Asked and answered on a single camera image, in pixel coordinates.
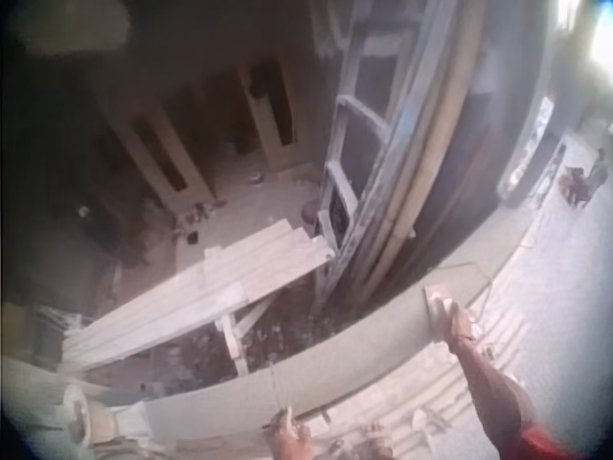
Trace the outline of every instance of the tiled pavement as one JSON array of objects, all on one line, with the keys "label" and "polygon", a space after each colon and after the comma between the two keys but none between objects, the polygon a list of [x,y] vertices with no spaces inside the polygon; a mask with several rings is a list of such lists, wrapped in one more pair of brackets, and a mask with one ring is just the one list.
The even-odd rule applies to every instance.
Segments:
[{"label": "tiled pavement", "polygon": [[[591,168],[596,153],[567,138],[563,166]],[[613,178],[584,210],[552,187],[533,228],[496,278],[486,314],[515,306],[532,327],[517,376],[541,423],[585,454],[610,425],[613,407]],[[437,438],[433,458],[497,458],[473,418]]]}]

